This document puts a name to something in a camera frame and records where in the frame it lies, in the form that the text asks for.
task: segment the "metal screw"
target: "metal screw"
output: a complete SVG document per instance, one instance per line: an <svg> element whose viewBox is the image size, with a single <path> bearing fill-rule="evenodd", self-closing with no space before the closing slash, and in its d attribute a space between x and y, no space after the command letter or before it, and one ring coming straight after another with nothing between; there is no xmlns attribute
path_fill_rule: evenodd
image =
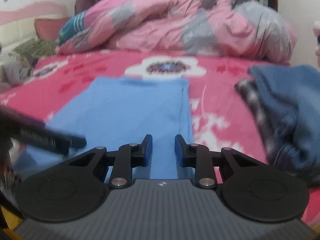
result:
<svg viewBox="0 0 320 240"><path fill-rule="evenodd" d="M125 184L127 184L127 180L124 178L115 178L111 181L111 184L114 186L124 186Z"/></svg>
<svg viewBox="0 0 320 240"><path fill-rule="evenodd" d="M203 179L199 180L199 183L200 183L201 186L210 187L210 186L213 186L215 184L215 181L214 181L214 179L203 178Z"/></svg>

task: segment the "folded blue clothes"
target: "folded blue clothes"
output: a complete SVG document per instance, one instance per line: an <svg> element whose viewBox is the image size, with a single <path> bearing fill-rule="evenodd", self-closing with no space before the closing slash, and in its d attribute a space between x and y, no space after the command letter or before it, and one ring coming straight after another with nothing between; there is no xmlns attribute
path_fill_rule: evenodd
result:
<svg viewBox="0 0 320 240"><path fill-rule="evenodd" d="M274 131L274 166L320 182L320 73L310 66L255 66L259 99Z"/></svg>
<svg viewBox="0 0 320 240"><path fill-rule="evenodd" d="M180 168L174 152L177 134L187 143L193 141L188 88L186 79L97 78L61 109L47 127L86 137L86 148L71 152L67 158L97 146L115 151L124 144L141 143L146 134L151 134L153 154L149 166L133 169L133 179L190 178L192 170ZM14 169L25 179L64 160L62 155L27 147Z"/></svg>

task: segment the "crumpled blanket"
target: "crumpled blanket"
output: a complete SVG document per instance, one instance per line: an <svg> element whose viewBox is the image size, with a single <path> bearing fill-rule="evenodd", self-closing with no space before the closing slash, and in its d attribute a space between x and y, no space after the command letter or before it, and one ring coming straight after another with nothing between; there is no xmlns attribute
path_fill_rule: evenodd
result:
<svg viewBox="0 0 320 240"><path fill-rule="evenodd" d="M236 85L250 107L270 164L320 184L320 73L310 66L256 66Z"/></svg>
<svg viewBox="0 0 320 240"><path fill-rule="evenodd" d="M102 12L57 49L61 55L106 49L290 60L296 36L276 11L256 0L130 0Z"/></svg>

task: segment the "white cloud print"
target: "white cloud print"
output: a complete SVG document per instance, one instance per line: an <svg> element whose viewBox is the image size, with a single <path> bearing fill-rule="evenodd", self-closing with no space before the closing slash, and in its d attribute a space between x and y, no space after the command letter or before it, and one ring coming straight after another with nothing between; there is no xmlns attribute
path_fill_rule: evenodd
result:
<svg viewBox="0 0 320 240"><path fill-rule="evenodd" d="M150 68L161 71L150 71ZM126 76L142 76L144 79L173 79L179 77L204 76L207 70L198 66L198 60L194 57L149 57L141 64L128 67Z"/></svg>

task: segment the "pile of clothes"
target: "pile of clothes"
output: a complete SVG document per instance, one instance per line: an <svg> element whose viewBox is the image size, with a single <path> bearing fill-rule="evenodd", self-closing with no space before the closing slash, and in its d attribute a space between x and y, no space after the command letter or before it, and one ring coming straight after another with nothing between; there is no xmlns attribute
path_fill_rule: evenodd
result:
<svg viewBox="0 0 320 240"><path fill-rule="evenodd" d="M271 165L320 183L320 73L310 66L255 66L235 85L254 115Z"/></svg>

